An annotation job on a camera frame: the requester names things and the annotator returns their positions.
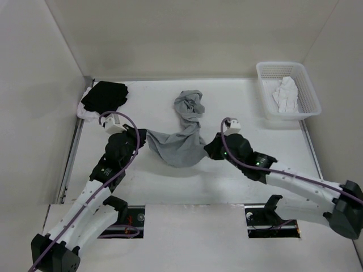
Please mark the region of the grey tank top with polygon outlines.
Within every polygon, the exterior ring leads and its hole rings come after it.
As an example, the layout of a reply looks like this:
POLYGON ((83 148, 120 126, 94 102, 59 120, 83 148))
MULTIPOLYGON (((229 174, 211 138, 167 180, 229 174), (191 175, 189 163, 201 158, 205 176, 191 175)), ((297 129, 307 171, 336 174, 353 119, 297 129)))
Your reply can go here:
POLYGON ((201 101, 202 92, 199 90, 182 91, 174 100, 181 131, 173 134, 146 131, 149 149, 166 164, 175 168, 192 167, 207 156, 206 143, 200 135, 200 118, 205 113, 201 101))

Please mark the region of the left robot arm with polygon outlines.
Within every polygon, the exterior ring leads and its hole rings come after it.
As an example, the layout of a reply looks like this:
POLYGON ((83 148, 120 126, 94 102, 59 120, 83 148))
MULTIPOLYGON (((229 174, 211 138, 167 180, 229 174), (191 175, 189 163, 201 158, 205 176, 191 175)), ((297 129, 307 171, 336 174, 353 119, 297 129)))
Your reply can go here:
POLYGON ((128 125, 108 138, 104 155, 67 214, 32 239, 30 271, 77 271, 85 249, 112 224, 126 222, 128 204, 112 193, 145 142, 146 130, 128 125))

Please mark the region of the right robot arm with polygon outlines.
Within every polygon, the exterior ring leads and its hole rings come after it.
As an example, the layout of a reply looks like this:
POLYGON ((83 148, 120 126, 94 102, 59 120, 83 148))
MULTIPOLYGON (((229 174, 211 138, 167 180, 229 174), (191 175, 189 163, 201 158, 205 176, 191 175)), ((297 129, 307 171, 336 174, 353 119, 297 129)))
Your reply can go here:
POLYGON ((298 219, 330 227, 342 237, 356 240, 362 231, 362 189, 350 180, 344 184, 304 176, 276 158, 252 149, 240 134, 217 133, 204 147, 213 160, 227 160, 248 179, 288 190, 301 197, 272 195, 263 210, 264 220, 298 219))

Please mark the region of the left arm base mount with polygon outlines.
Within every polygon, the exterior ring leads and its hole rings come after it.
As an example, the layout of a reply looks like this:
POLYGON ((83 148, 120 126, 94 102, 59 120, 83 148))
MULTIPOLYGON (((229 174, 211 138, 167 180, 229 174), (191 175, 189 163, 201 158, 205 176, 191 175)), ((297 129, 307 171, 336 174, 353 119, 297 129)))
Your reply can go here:
POLYGON ((100 235, 104 239, 142 239, 144 235, 145 206, 129 206, 125 215, 120 215, 100 235))

